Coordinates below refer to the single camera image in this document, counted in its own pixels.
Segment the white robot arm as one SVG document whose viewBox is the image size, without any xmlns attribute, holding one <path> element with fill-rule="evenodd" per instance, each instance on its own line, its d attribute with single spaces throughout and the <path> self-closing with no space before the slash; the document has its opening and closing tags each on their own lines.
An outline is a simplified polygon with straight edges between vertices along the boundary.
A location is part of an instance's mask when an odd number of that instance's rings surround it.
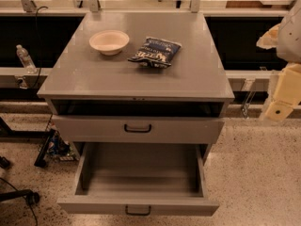
<svg viewBox="0 0 301 226">
<path fill-rule="evenodd" d="M 271 90 L 261 117 L 269 121 L 284 121 L 301 103 L 301 0 L 296 0 L 280 24 L 261 36 L 257 47 L 275 48 L 277 56 L 287 65 L 277 81 L 270 79 Z"/>
</svg>

